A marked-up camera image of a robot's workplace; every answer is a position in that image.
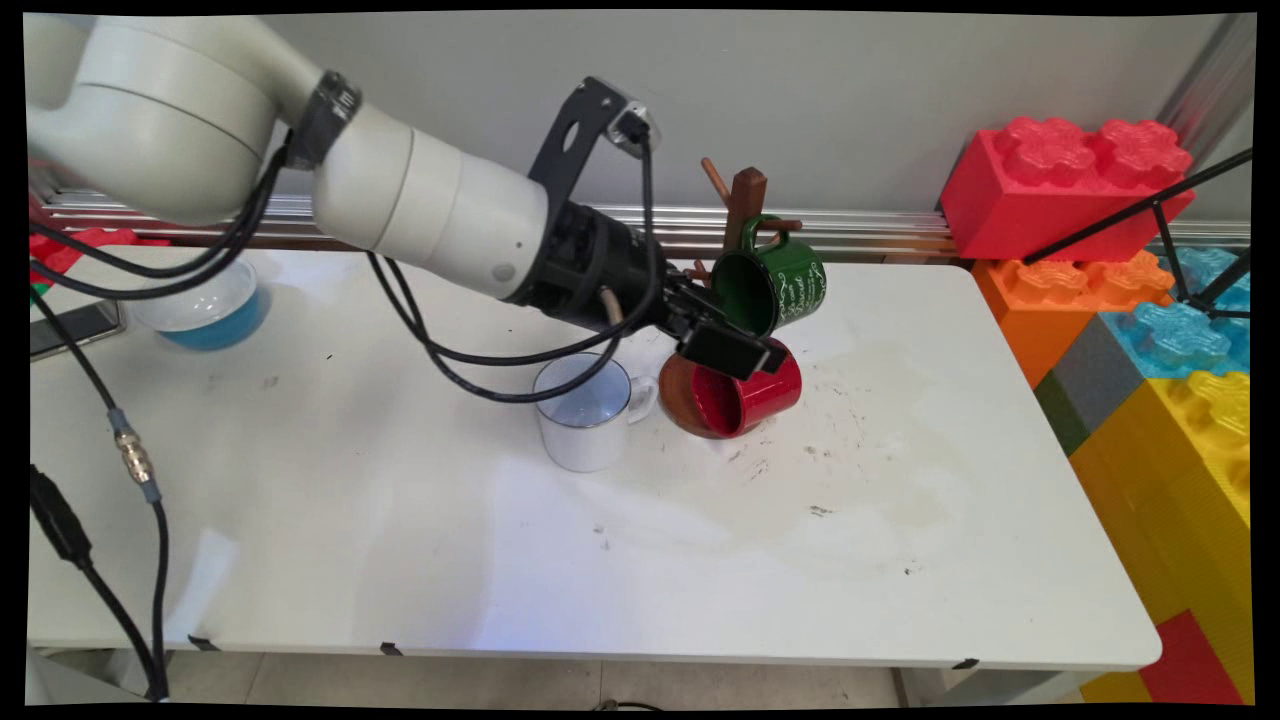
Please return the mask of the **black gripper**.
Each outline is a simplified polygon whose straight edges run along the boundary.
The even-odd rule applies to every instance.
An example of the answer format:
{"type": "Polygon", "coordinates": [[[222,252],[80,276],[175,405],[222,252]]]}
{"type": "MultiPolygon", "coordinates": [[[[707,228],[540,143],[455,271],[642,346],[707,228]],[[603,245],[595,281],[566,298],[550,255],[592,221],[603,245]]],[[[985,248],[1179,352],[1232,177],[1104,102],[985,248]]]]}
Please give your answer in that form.
{"type": "MultiPolygon", "coordinates": [[[[599,288],[613,291],[631,313],[650,284],[649,251],[641,236],[593,208],[567,202],[525,282],[509,297],[515,305],[591,332],[611,327],[599,288]]],[[[718,319],[713,293],[691,278],[666,279],[669,322],[718,319]]],[[[736,380],[776,374],[787,351],[718,322],[695,322],[680,337],[680,356],[736,380]]]]}

